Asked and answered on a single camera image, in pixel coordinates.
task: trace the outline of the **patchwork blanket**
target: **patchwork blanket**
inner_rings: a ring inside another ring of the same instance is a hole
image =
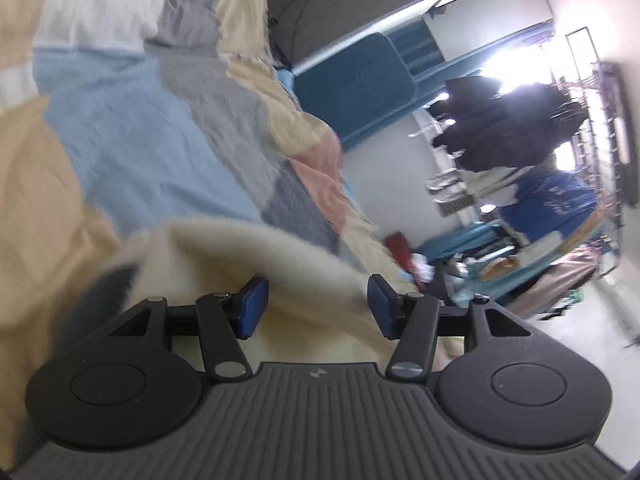
[[[343,194],[337,137],[278,83],[266,35],[266,0],[0,0],[2,468],[37,442],[33,371],[140,294],[193,301],[259,271],[276,293],[252,364],[388,358],[366,276],[410,286]]]

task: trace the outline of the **metal screw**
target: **metal screw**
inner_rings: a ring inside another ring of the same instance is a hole
[[[213,369],[218,377],[233,379],[243,376],[246,373],[246,367],[238,361],[222,361]]]
[[[491,297],[486,294],[474,294],[474,303],[477,303],[480,305],[489,303],[490,299]]]
[[[418,363],[412,362],[401,362],[396,363],[391,367],[391,373],[396,377],[400,377],[403,379],[413,379],[422,374],[424,368],[422,368]]]

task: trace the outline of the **black wire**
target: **black wire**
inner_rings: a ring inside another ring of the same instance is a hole
[[[280,12],[278,13],[276,19],[280,20],[280,18],[282,17],[282,15],[286,12],[287,9],[289,9],[289,7],[295,2],[296,0],[289,0],[287,2],[287,4],[282,7],[282,9],[280,10]],[[311,0],[305,0],[305,2],[302,4],[302,7],[300,7],[300,10],[298,11],[298,15],[296,16],[296,21],[293,24],[293,29],[291,31],[291,41],[289,43],[289,59],[290,60],[294,60],[294,54],[296,52],[296,38],[298,36],[298,25],[300,24],[300,20],[302,19],[302,16],[305,13],[306,8],[308,7],[308,4]]]

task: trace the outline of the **bright light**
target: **bright light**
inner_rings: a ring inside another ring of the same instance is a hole
[[[564,142],[554,150],[556,154],[556,168],[560,171],[575,170],[574,150],[570,142]]]
[[[500,79],[501,94],[524,84],[552,82],[544,53],[535,45],[499,52],[482,67],[480,75]]]

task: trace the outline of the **floor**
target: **floor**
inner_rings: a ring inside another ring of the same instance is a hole
[[[597,446],[630,469],[640,461],[640,348],[626,348],[629,339],[593,283],[583,290],[584,302],[564,317],[533,324],[604,372],[613,405]]]

